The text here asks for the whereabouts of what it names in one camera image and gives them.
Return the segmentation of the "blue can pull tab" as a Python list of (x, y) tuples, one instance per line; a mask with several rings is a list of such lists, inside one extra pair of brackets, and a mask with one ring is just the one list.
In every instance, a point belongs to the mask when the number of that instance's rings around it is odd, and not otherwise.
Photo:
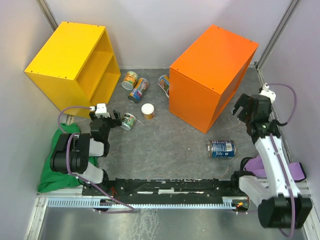
[(210, 158), (233, 158), (236, 156), (236, 145), (233, 140), (210, 140), (207, 150)]

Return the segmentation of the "orange shelf cabinet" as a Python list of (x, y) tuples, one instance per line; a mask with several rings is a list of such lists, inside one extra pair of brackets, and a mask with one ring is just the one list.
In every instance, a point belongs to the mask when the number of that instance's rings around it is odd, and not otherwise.
[(207, 133), (236, 93), (259, 44), (211, 25), (169, 69), (169, 111)]

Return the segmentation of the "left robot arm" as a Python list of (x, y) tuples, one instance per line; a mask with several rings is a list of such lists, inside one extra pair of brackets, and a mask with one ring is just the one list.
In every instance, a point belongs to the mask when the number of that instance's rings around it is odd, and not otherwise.
[(90, 112), (90, 133), (62, 133), (50, 157), (49, 165), (53, 172), (78, 177), (99, 195), (106, 195), (111, 189), (105, 170), (90, 163), (90, 157), (106, 157), (109, 153), (110, 130), (122, 125), (121, 115), (113, 111), (114, 118), (108, 112)]

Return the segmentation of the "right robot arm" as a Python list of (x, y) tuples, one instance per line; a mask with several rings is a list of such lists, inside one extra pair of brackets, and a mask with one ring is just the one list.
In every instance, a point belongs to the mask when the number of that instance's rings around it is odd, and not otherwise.
[(229, 183), (231, 193), (243, 193), (257, 206), (259, 222), (264, 228), (300, 229), (304, 225), (313, 204), (303, 197), (288, 167), (278, 120), (270, 120), (272, 101), (261, 94), (242, 94), (234, 105), (238, 119), (245, 123), (268, 180), (264, 187), (254, 175), (243, 175)]

